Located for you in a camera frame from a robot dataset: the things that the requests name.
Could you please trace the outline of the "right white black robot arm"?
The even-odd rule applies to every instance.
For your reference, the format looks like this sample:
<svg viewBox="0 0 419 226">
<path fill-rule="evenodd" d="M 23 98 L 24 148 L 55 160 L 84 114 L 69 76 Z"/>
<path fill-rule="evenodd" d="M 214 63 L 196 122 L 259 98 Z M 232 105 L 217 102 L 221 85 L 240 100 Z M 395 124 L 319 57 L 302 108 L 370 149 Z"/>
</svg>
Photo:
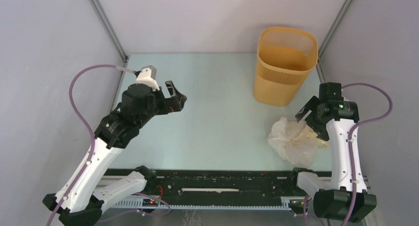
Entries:
<svg viewBox="0 0 419 226">
<path fill-rule="evenodd" d="M 294 168 L 287 182 L 293 195 L 305 192 L 313 201 L 317 217 L 358 223 L 377 205 L 375 195 L 368 194 L 359 163 L 357 130 L 358 106 L 341 94 L 340 83 L 323 83 L 318 96 L 313 96 L 295 115 L 304 121 L 317 138 L 328 141 L 332 153 L 331 180 L 322 180 L 315 171 Z"/>
</svg>

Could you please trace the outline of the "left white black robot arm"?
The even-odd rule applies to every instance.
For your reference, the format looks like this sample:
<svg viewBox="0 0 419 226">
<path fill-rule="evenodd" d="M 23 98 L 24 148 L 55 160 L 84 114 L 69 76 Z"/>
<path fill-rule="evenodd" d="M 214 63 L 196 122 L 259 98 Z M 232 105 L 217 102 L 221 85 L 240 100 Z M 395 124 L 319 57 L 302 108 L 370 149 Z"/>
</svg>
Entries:
<svg viewBox="0 0 419 226">
<path fill-rule="evenodd" d="M 142 192 L 151 194 L 156 188 L 156 175 L 145 166 L 135 168 L 128 176 L 98 188 L 110 164 L 139 135 L 147 122 L 157 115 L 179 112 L 187 97 L 173 82 L 167 81 L 170 96 L 160 88 L 146 84 L 130 85 L 121 102 L 105 116 L 93 135 L 93 143 L 75 173 L 57 193 L 47 194 L 43 204 L 65 226 L 92 226 L 111 206 Z"/>
</svg>

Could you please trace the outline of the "translucent white yellow trash bag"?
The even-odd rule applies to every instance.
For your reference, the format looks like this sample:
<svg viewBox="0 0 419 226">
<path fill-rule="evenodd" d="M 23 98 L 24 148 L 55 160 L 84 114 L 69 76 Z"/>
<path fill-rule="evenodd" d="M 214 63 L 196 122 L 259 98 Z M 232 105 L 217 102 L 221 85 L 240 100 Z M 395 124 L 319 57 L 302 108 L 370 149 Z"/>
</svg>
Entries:
<svg viewBox="0 0 419 226">
<path fill-rule="evenodd" d="M 315 151 L 329 147 L 329 142 L 317 138 L 305 121 L 297 122 L 286 117 L 273 124 L 267 143 L 283 160 L 297 168 L 310 168 Z"/>
</svg>

